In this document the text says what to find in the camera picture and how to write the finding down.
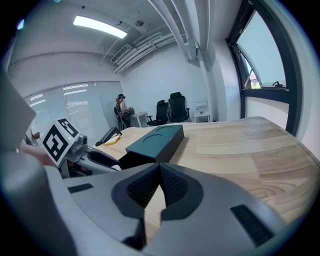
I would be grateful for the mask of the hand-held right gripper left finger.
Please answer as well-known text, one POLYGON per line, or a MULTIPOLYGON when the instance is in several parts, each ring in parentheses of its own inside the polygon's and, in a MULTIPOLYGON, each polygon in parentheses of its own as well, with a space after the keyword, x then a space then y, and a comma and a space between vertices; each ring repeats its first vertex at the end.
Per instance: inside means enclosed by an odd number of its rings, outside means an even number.
POLYGON ((84 256, 159 256, 147 244, 145 209, 155 194, 159 165, 65 179, 65 209, 77 251, 84 256))

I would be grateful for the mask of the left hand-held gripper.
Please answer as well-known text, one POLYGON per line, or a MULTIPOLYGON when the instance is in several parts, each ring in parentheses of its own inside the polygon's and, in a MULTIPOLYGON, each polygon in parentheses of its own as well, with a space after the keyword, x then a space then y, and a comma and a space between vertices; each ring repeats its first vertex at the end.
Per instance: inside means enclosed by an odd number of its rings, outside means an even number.
POLYGON ((86 177, 122 170, 119 160, 89 146, 66 118, 55 119, 42 138, 42 146, 63 178, 86 177))

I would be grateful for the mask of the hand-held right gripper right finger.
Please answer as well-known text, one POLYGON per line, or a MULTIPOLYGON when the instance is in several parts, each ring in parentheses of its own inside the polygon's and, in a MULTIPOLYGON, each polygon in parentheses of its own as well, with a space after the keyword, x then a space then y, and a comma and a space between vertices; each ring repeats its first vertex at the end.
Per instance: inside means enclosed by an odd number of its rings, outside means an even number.
POLYGON ((146 255, 238 256, 285 226, 271 207, 228 179, 168 163, 159 172, 166 207, 146 255))

